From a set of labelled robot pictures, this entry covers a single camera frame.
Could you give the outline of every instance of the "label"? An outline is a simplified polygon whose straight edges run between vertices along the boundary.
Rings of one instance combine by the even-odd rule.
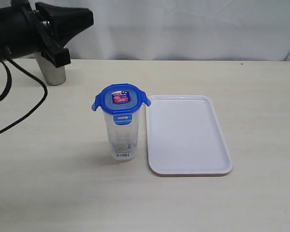
[[[123,104],[131,101],[130,93],[128,91],[116,91],[112,93],[112,100],[114,104]]]
[[[113,148],[118,158],[127,158],[131,156],[131,144],[113,144]]]

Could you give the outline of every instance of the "table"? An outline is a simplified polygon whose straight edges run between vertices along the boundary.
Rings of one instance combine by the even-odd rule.
[[[17,62],[41,76],[32,59]],[[290,62],[74,60],[28,120],[0,136],[0,232],[290,232]],[[0,129],[42,88],[12,68]],[[0,65],[0,92],[5,86]],[[152,94],[203,94],[234,162],[224,177],[163,178],[139,154],[109,155],[94,97],[113,83]]]

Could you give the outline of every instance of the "white wall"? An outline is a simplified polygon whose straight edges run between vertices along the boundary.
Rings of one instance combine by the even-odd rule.
[[[40,1],[94,12],[74,58],[290,60],[290,0]]]

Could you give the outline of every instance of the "plastic tray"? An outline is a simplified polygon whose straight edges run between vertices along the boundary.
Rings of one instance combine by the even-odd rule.
[[[221,176],[233,168],[209,98],[154,95],[146,108],[148,162],[161,176]]]

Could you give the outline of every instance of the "barcode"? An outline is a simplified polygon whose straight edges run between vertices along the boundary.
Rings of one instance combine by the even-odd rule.
[[[117,153],[116,156],[117,157],[129,157],[130,153]]]

